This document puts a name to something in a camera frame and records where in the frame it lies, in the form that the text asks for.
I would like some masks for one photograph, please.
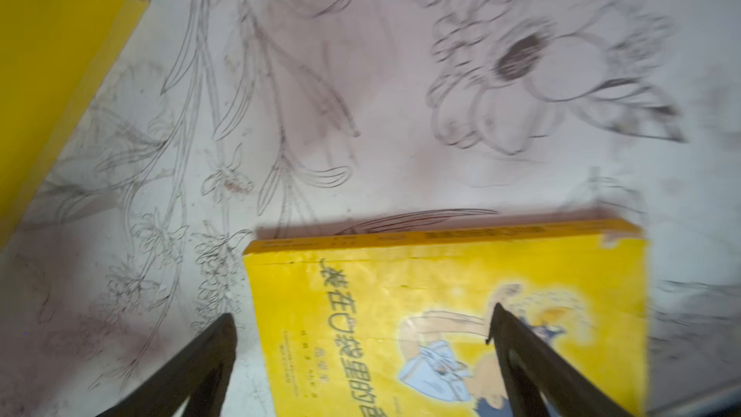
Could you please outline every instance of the light blue cloth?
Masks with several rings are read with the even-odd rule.
[[[462,377],[470,377],[465,364],[456,361],[447,341],[420,347],[399,373],[399,380],[422,394],[441,401],[468,401],[470,394]]]

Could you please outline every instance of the yellow book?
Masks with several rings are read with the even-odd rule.
[[[642,414],[644,247],[623,220],[253,242],[276,413],[511,415],[485,344],[499,302]]]

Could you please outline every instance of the cartoon illustration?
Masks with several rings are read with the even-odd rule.
[[[579,316],[575,298],[560,306],[543,300],[541,294],[531,294],[515,300],[523,293],[519,283],[500,286],[489,297],[482,317],[449,311],[426,311],[403,320],[399,329],[399,347],[404,366],[398,378],[405,385],[431,398],[445,402],[475,403],[474,410],[482,417],[512,415],[496,352],[482,356],[473,369],[456,359],[445,334],[471,334],[487,338],[494,307],[501,303],[515,312],[532,331],[546,343],[568,333],[565,320]],[[527,319],[531,313],[532,322]]]

